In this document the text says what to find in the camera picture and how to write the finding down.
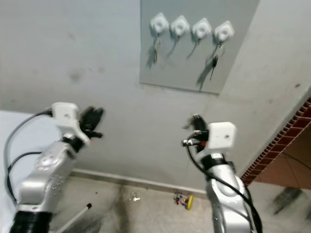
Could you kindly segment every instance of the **floor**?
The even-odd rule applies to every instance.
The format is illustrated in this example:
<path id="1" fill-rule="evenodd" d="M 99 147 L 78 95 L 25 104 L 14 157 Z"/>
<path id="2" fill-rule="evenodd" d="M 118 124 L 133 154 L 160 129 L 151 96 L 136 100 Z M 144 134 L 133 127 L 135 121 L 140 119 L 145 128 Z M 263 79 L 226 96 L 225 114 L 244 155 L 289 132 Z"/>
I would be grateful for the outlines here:
<path id="1" fill-rule="evenodd" d="M 311 126 L 298 136 L 255 181 L 311 189 Z"/>
<path id="2" fill-rule="evenodd" d="M 132 192 L 140 197 L 130 201 Z M 253 182 L 250 185 L 265 233 L 311 232 L 311 191 Z M 66 233 L 213 233 L 211 206 L 194 199 L 191 210 L 175 205 L 173 193 L 70 177 L 51 230 L 83 206 L 93 207 Z"/>

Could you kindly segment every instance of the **gray panel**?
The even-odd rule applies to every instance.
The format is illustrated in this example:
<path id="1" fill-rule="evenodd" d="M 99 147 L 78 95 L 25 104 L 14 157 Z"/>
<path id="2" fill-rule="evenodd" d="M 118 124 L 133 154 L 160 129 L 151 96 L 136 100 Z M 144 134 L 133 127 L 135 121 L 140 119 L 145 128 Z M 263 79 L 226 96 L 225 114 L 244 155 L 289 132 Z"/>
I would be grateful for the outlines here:
<path id="1" fill-rule="evenodd" d="M 259 0 L 142 0 L 140 82 L 191 91 L 220 93 L 248 31 Z M 175 43 L 171 32 L 161 37 L 157 63 L 153 63 L 150 20 L 162 12 L 169 23 L 184 15 L 193 26 L 206 17 L 213 30 L 230 20 L 235 34 L 225 44 L 225 54 L 218 60 L 212 80 L 211 60 L 217 43 L 210 35 L 195 48 L 192 34 Z"/>

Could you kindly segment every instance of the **white wall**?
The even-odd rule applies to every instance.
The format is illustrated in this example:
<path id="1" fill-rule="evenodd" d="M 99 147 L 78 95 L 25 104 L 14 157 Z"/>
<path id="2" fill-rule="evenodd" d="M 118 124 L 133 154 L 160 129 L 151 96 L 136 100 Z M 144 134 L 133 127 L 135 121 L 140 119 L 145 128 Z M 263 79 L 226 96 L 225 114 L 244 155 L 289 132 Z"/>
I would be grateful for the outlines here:
<path id="1" fill-rule="evenodd" d="M 202 189 L 180 147 L 189 134 L 182 127 L 194 113 L 232 121 L 232 159 L 243 172 L 309 92 L 311 2 L 261 0 L 219 96 L 138 83 L 139 3 L 1 0 L 1 108 L 102 106 L 105 139 L 94 140 L 78 167 Z"/>

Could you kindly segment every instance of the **robotic arm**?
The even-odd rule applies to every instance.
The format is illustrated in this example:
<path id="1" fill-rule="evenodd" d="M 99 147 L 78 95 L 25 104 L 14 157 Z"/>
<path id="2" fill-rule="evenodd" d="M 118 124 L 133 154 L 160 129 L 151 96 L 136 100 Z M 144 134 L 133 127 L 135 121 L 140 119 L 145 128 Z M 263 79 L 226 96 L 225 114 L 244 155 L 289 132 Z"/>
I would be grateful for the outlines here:
<path id="1" fill-rule="evenodd" d="M 62 139 L 53 142 L 35 163 L 31 174 L 22 182 L 17 213 L 10 233 L 47 233 L 65 180 L 76 163 L 76 154 L 102 134 L 95 128 L 103 109 L 87 108 L 78 119 L 78 107 L 72 103 L 54 103 L 52 117 L 62 132 Z"/>
<path id="2" fill-rule="evenodd" d="M 245 205 L 247 201 L 251 205 L 257 232 L 261 233 L 261 220 L 250 194 L 235 174 L 233 164 L 225 159 L 226 152 L 234 144 L 235 125 L 230 122 L 217 122 L 206 126 L 199 115 L 194 115 L 190 122 L 194 127 L 193 134 L 182 141 L 182 145 L 187 148 L 192 162 L 206 175 L 207 197 L 212 206 L 215 232 L 252 233 L 252 219 Z M 190 146 L 196 148 L 195 158 L 191 154 Z"/>

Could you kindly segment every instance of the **small toy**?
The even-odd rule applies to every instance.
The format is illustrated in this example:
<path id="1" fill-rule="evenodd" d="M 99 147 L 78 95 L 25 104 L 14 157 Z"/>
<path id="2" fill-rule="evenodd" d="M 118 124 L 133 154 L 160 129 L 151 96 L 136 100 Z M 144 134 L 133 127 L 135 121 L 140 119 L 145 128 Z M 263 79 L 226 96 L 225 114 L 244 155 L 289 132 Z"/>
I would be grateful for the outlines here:
<path id="1" fill-rule="evenodd" d="M 192 201 L 193 201 L 193 195 L 186 196 L 182 194 L 176 193 L 174 195 L 174 201 L 176 205 L 183 205 L 187 210 L 191 209 Z"/>

